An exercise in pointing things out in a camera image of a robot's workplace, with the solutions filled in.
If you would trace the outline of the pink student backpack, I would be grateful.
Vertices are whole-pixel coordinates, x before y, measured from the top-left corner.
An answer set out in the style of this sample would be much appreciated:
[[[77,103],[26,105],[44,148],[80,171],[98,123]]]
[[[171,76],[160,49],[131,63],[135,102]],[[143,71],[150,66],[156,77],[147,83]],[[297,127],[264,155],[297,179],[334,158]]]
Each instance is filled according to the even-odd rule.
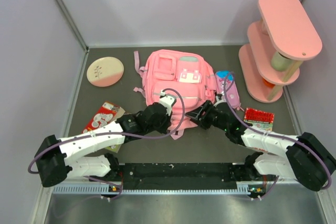
[[[169,130],[177,129],[171,135],[174,140],[182,137],[184,130],[196,127],[188,117],[181,126],[182,104],[190,112],[207,100],[215,101],[217,85],[213,68],[200,55],[161,49],[150,54],[146,65],[140,67],[139,52],[134,52],[135,70],[142,78],[142,87],[133,91],[145,97],[146,105],[158,102],[160,93],[166,88],[176,90],[182,97],[176,98]]]

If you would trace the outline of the red thick paperback book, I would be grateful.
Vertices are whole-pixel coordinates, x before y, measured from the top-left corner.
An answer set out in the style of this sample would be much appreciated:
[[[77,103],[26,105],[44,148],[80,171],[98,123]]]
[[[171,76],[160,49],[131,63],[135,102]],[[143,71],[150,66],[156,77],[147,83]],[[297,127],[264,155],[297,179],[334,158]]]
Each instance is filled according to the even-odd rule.
[[[123,116],[124,113],[125,110],[122,107],[106,101],[95,113],[82,132],[87,133],[88,131],[104,127],[110,122]]]

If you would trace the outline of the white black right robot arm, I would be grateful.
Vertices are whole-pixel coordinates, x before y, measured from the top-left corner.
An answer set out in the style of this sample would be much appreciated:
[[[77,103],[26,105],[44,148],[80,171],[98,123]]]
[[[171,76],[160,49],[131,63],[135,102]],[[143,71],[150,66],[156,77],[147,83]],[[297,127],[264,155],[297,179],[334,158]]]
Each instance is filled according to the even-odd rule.
[[[186,116],[203,129],[216,127],[232,143],[255,150],[245,160],[245,174],[252,180],[274,175],[294,179],[311,191],[331,186],[335,158],[311,133],[284,135],[262,130],[244,122],[226,102],[206,101]]]

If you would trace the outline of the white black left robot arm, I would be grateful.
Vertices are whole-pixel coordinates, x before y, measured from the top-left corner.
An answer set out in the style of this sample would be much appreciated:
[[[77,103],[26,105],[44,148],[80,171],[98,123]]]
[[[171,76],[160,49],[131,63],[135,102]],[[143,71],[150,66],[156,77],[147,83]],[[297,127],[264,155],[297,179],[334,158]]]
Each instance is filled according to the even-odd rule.
[[[111,145],[122,145],[157,131],[167,136],[171,125],[172,106],[155,102],[136,114],[125,114],[101,128],[57,139],[46,137],[34,157],[43,187],[52,187],[66,178],[105,177],[114,180],[119,164],[113,155],[91,157],[90,154]]]

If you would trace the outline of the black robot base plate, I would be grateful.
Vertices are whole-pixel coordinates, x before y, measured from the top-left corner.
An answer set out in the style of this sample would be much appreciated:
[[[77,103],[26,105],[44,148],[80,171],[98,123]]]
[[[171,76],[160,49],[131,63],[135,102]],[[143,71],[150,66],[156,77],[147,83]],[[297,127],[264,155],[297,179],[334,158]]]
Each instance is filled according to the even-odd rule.
[[[243,164],[233,163],[126,163],[105,177],[91,176],[110,182],[123,182],[127,190],[206,190],[236,189],[237,182],[270,184],[275,175],[251,175]]]

